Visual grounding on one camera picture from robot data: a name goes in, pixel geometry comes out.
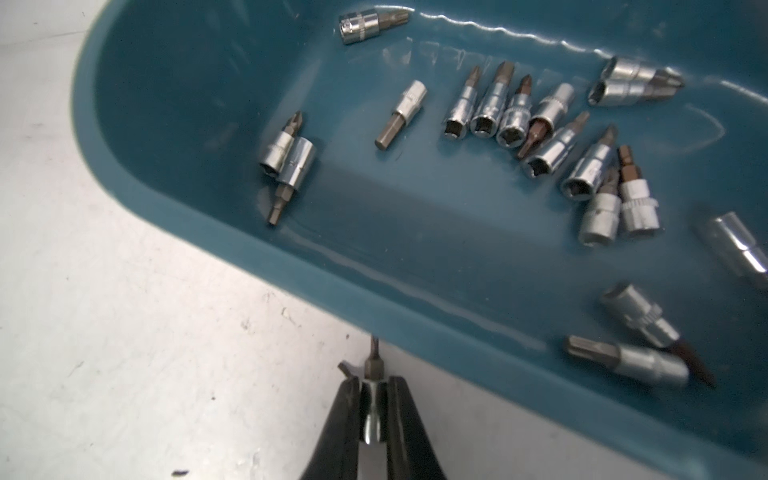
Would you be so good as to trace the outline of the dark teal plastic storage box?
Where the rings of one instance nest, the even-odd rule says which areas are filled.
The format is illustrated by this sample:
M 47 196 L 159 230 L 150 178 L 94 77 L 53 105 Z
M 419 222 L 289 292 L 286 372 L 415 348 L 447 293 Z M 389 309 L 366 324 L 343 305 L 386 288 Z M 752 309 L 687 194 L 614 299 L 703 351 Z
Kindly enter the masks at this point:
M 344 45 L 362 1 L 111 1 L 81 52 L 76 137 L 125 207 L 391 344 L 668 474 L 767 475 L 767 291 L 699 234 L 735 211 L 767 244 L 763 1 L 410 1 L 409 22 Z M 528 178 L 491 139 L 442 121 L 470 70 L 512 61 L 535 99 L 613 56 L 680 73 L 672 99 L 595 108 L 659 203 L 661 232 L 589 248 L 567 169 Z M 427 95 L 374 142 L 414 80 Z M 259 165 L 296 112 L 313 165 L 276 226 Z M 628 281 L 663 309 L 716 389 L 653 387 L 569 355 L 578 336 L 665 352 L 600 303 Z

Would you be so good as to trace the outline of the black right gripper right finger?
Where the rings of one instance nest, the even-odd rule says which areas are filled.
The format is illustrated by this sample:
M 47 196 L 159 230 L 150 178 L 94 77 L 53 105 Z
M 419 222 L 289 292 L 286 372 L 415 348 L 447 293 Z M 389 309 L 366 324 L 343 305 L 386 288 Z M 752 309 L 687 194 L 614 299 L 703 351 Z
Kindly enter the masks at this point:
M 445 480 L 406 379 L 390 376 L 387 395 L 387 478 Z

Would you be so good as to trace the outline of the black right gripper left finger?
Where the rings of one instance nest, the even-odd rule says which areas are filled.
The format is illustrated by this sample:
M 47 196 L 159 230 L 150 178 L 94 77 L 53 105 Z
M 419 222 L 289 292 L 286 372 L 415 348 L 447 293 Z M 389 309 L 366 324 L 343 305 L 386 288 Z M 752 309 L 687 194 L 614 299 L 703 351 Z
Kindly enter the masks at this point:
M 301 480 L 355 480 L 358 475 L 360 380 L 341 382 Z

